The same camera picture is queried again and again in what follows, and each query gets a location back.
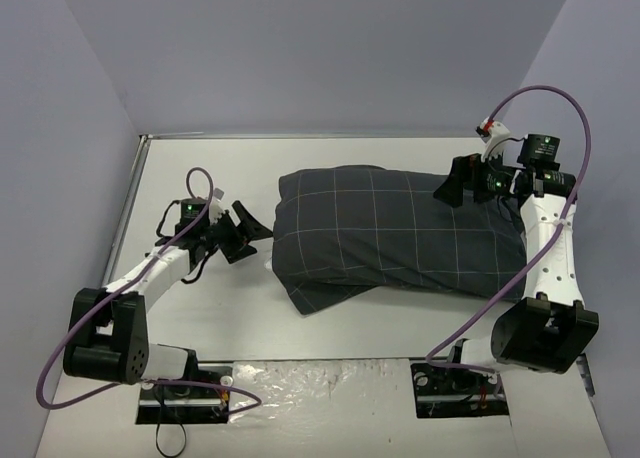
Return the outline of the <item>dark grey checked pillowcase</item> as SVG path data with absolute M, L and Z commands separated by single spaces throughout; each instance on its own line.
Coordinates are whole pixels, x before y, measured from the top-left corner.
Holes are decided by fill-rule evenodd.
M 279 180 L 272 270 L 302 315 L 376 287 L 488 299 L 525 265 L 512 204 L 436 200 L 440 175 L 371 165 Z

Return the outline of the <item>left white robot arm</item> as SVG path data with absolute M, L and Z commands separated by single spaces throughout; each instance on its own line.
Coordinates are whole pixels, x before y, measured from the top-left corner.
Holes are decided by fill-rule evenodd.
M 197 281 L 215 253 L 236 263 L 256 254 L 253 242 L 273 233 L 238 201 L 230 210 L 202 198 L 176 204 L 174 235 L 159 233 L 143 261 L 120 279 L 77 293 L 69 324 L 73 336 L 63 354 L 67 375 L 128 385 L 165 380 L 179 396 L 200 387 L 196 352 L 150 343 L 147 313 L 176 283 Z

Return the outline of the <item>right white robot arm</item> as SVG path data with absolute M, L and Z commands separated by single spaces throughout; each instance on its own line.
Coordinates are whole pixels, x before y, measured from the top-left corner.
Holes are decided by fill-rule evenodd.
M 427 356 L 443 368 L 446 384 L 465 391 L 480 374 L 522 367 L 541 373 L 566 372 L 599 329 L 599 316 L 586 308 L 574 263 L 573 224 L 578 182 L 556 161 L 556 137 L 529 134 L 521 139 L 514 166 L 503 162 L 507 131 L 482 131 L 485 149 L 457 157 L 449 176 L 435 192 L 452 207 L 469 190 L 477 203 L 513 198 L 523 224 L 526 265 L 496 296 L 502 300 L 519 282 L 522 298 L 499 316 L 489 336 L 468 339 L 460 330 Z

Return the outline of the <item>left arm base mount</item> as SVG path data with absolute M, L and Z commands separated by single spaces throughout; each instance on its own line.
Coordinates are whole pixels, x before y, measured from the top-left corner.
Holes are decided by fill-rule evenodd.
M 229 421 L 229 393 L 195 386 L 144 385 L 136 425 L 217 425 Z

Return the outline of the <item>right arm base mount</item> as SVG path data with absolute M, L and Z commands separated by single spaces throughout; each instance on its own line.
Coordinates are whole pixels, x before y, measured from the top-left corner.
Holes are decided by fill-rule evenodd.
M 506 395 L 495 377 L 411 361 L 418 419 L 508 416 Z

